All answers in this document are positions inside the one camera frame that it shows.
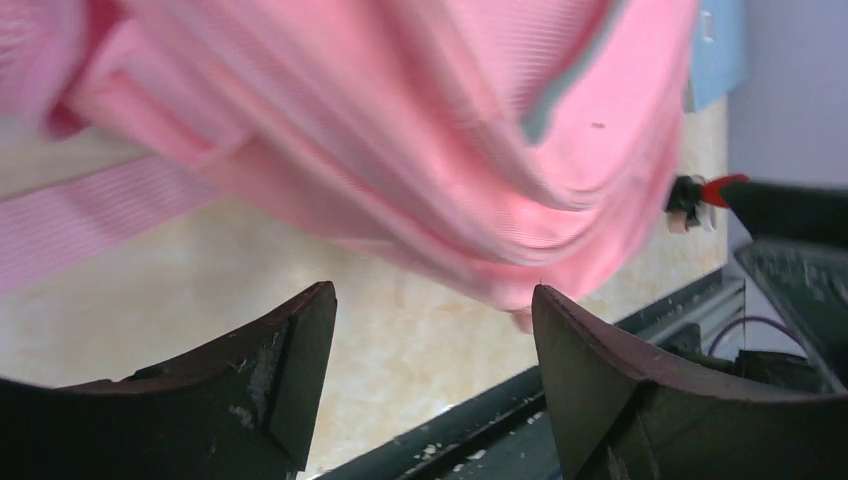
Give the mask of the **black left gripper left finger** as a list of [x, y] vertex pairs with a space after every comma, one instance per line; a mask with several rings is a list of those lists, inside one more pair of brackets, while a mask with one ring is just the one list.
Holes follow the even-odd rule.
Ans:
[[292, 479], [307, 464], [337, 299], [318, 282], [120, 381], [1, 383], [5, 479]]

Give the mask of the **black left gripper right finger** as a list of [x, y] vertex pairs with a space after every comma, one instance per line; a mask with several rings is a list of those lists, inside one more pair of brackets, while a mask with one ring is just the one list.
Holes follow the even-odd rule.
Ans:
[[534, 338], [566, 479], [843, 479], [847, 398], [691, 362], [535, 288]]

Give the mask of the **pink student backpack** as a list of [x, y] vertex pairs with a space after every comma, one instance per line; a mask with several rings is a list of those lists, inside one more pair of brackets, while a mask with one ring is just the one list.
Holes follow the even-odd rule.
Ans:
[[642, 248], [694, 1], [5, 1], [1, 113], [143, 148], [1, 165], [11, 290], [223, 193], [512, 314]]

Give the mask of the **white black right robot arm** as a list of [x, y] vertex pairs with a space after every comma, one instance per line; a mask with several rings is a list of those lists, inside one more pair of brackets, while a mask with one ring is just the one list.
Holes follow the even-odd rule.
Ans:
[[845, 189], [744, 181], [719, 194], [755, 240], [847, 247]]

